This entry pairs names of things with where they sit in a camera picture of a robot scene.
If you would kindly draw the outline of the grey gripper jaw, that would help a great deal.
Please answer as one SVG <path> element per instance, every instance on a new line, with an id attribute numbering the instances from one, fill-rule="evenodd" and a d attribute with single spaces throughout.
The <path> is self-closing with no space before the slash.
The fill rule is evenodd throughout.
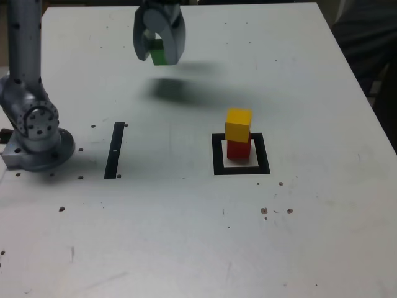
<path id="1" fill-rule="evenodd" d="M 138 59 L 141 61 L 145 61 L 148 58 L 149 48 L 154 40 L 154 34 L 147 29 L 143 21 L 146 10 L 147 6 L 140 6 L 136 10 L 133 25 L 133 46 Z"/>
<path id="2" fill-rule="evenodd" d="M 151 51 L 162 52 L 166 65 L 176 65 L 185 48 L 186 29 L 179 4 L 149 4 L 144 25 L 152 35 Z"/>

